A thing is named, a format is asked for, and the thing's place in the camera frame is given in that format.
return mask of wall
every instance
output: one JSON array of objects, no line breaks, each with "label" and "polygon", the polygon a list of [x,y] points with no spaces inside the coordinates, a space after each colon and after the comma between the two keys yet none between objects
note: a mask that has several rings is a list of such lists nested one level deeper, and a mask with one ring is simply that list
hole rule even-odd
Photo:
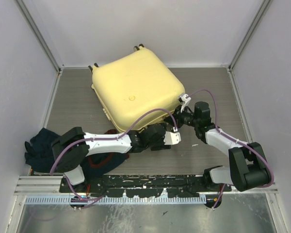
[{"label": "wall", "polygon": [[291,227],[291,0],[274,0],[234,69]]},{"label": "wall", "polygon": [[105,64],[143,43],[170,67],[229,65],[262,0],[24,0],[58,62]]},{"label": "wall", "polygon": [[8,222],[24,142],[40,130],[56,71],[12,0],[0,1],[0,233]]}]

